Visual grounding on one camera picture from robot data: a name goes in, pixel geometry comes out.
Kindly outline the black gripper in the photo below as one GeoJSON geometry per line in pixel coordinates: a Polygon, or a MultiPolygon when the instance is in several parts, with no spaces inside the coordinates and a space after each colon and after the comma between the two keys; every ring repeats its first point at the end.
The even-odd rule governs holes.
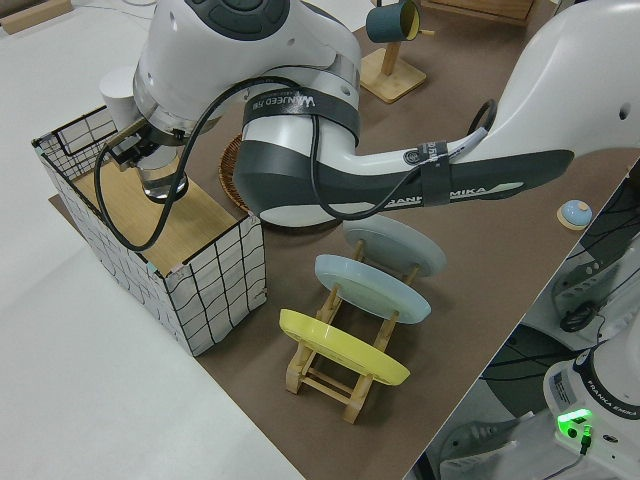
{"type": "Polygon", "coordinates": [[[180,130],[177,133],[166,133],[141,117],[110,139],[107,152],[119,168],[130,168],[135,166],[143,156],[150,156],[161,146],[180,145],[180,130]]]}

